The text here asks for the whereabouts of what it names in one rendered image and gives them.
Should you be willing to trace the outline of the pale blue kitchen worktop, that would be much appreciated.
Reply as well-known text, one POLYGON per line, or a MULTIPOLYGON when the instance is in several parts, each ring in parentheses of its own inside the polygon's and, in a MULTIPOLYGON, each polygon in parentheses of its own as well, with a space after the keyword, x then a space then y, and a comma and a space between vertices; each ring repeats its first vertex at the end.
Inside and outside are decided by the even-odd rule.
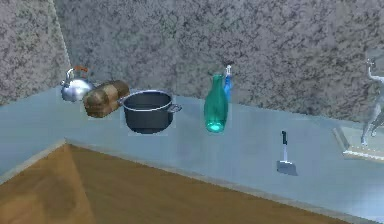
POLYGON ((174 100, 181 111, 154 135, 132 132, 123 110, 90 118, 81 104, 63 101, 59 88, 0 106, 0 176, 68 141, 356 224, 384 223, 384 163, 345 158, 333 134, 341 121, 233 104, 225 130, 213 134, 204 126, 202 100, 174 100), (297 176, 276 171, 282 130, 297 176))

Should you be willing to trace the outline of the green glass bottle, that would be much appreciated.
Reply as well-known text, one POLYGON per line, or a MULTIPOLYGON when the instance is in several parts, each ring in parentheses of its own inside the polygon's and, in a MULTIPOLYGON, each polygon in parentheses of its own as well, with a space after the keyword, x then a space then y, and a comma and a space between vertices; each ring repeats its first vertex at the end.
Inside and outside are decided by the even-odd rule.
POLYGON ((228 100, 223 87, 222 74, 214 74, 211 89, 205 98, 204 121, 209 132, 220 133, 225 129, 228 115, 228 100))

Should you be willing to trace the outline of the dark grey cooking pot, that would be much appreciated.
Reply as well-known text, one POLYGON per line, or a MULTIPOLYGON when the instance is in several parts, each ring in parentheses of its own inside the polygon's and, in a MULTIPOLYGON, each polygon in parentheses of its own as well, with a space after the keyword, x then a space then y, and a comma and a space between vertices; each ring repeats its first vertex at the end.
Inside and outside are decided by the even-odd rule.
POLYGON ((140 134, 154 134, 168 128, 173 116, 182 107, 172 96, 160 90, 143 90, 122 97, 117 102, 123 107, 126 125, 140 134))

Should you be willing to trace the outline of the blue spray bottle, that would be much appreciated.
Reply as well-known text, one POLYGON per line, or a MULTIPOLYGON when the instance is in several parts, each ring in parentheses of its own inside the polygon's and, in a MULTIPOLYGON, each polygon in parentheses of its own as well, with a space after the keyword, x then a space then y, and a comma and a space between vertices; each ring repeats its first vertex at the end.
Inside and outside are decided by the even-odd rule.
POLYGON ((231 65, 226 66, 226 71, 225 71, 225 84, 224 84, 224 92, 226 94, 226 97, 228 101, 230 101, 231 98, 231 89, 232 89, 232 82, 231 82, 231 77, 232 77, 232 72, 231 72, 231 65))

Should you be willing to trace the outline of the brown bread loaf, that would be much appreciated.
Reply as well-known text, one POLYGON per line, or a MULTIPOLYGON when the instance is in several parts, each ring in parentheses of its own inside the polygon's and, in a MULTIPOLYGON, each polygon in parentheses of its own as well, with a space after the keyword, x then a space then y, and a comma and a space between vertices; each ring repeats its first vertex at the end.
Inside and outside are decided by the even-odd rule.
POLYGON ((118 100, 130 94, 128 85, 121 80, 102 83, 83 97, 88 116, 103 118, 120 107, 118 100))

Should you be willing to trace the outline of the black-handled metal spatula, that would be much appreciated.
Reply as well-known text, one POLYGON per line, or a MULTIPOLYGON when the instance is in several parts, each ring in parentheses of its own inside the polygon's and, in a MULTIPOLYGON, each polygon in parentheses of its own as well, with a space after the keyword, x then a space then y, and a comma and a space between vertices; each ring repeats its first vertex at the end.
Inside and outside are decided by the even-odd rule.
POLYGON ((282 174, 297 176, 296 165, 288 160, 288 138, 285 130, 281 131, 282 135, 282 146, 283 146, 283 159, 276 162, 276 171, 282 174))

